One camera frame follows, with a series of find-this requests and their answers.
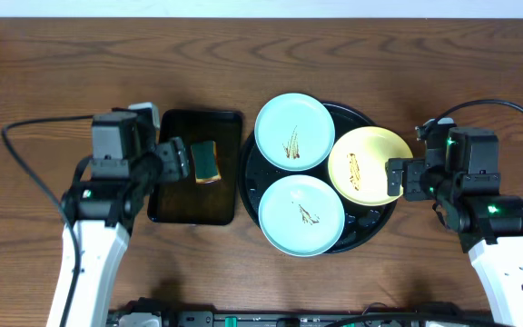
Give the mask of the green and yellow sponge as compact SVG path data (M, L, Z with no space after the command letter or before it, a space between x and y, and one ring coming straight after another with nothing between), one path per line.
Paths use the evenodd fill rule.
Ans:
M192 144L191 152L196 183L212 183L222 179L216 142L209 140Z

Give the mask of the yellow plate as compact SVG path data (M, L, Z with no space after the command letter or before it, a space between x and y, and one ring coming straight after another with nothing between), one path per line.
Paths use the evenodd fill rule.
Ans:
M403 194L389 195L386 163L390 159L411 159L408 144L391 130L364 126L353 129L335 142L328 159L328 173L336 191L347 200L365 206L392 203Z

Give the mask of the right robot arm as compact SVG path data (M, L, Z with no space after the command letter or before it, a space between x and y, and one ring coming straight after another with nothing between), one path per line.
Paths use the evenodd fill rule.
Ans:
M447 124L433 131L421 159L386 163L388 193L431 200L457 233L488 297L495 322L523 326L523 200L499 192L498 138Z

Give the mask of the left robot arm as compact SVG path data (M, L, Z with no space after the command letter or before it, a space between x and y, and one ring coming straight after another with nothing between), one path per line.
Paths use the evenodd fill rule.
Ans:
M183 141L157 143L158 109L114 108L92 120L93 153L76 167L62 208L63 258L47 323L103 326L136 215L158 184L187 177Z

